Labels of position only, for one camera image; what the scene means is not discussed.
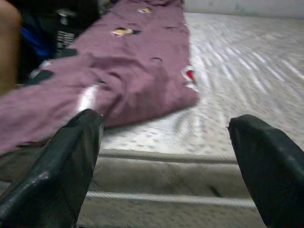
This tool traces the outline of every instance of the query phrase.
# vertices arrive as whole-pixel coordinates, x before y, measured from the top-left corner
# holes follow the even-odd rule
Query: person's arm
[[[18,10],[0,0],[0,95],[16,86],[21,21]]]

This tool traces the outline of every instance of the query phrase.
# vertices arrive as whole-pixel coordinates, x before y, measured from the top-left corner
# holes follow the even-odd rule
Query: purple blanket
[[[96,85],[94,109],[106,126],[159,117],[193,105],[186,86],[189,32],[182,0],[121,0],[52,60],[54,75],[0,99],[0,154],[53,134],[76,114],[85,88]]]

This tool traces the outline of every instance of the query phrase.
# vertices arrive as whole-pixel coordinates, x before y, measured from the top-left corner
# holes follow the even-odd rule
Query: white patch
[[[80,96],[77,111],[81,112],[85,109],[94,108],[95,105],[95,94],[97,92],[98,84],[87,87]]]

